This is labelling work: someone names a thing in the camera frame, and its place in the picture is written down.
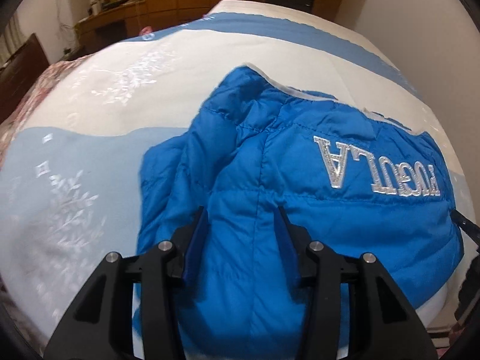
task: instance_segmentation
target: metal screw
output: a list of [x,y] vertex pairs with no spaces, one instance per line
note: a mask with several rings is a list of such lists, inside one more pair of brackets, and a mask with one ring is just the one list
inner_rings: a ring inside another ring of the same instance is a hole
[[320,241],[312,241],[309,248],[313,251],[321,251],[323,249],[323,244]]
[[170,241],[162,241],[158,244],[158,248],[161,251],[169,251],[170,249],[172,249],[172,247],[173,244]]
[[369,264],[377,261],[377,258],[375,257],[375,255],[373,253],[365,253],[363,255],[363,259],[365,260],[366,263],[369,263]]
[[109,254],[106,255],[105,260],[108,263],[114,263],[119,259],[119,254],[115,251],[111,251]]

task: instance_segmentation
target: bed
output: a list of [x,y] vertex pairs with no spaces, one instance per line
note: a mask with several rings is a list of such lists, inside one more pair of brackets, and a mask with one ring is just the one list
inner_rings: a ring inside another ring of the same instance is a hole
[[[15,132],[0,172],[0,274],[42,334],[51,336],[107,252],[135,254],[143,154],[185,132],[222,78],[245,63],[283,85],[329,93],[413,131],[427,131],[445,158],[457,209],[475,220],[465,176],[442,126],[375,46],[307,13],[225,0],[200,20],[92,55]],[[465,243],[454,284],[475,253]],[[448,289],[418,309],[424,324],[455,298]]]

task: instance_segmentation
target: blue puffer jacket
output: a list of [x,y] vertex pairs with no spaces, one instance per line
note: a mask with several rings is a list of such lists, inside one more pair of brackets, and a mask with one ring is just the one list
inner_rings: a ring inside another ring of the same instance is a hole
[[208,210],[198,285],[176,298],[188,351],[295,354],[306,294],[292,297],[287,286],[274,206],[336,252],[375,253],[414,307],[463,254],[447,167],[429,134],[275,85],[250,67],[223,80],[188,132],[151,148],[140,176],[139,253],[198,206]]

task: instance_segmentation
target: wooden headboard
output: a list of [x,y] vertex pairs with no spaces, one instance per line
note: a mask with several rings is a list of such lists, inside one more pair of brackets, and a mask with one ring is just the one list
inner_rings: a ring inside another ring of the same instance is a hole
[[38,38],[30,38],[0,70],[0,123],[15,110],[37,78],[49,67]]

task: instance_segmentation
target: wooden desk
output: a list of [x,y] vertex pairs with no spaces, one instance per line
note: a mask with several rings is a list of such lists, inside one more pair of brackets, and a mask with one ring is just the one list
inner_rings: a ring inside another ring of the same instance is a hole
[[137,36],[148,25],[146,1],[129,2],[78,22],[80,47],[94,53],[120,40]]

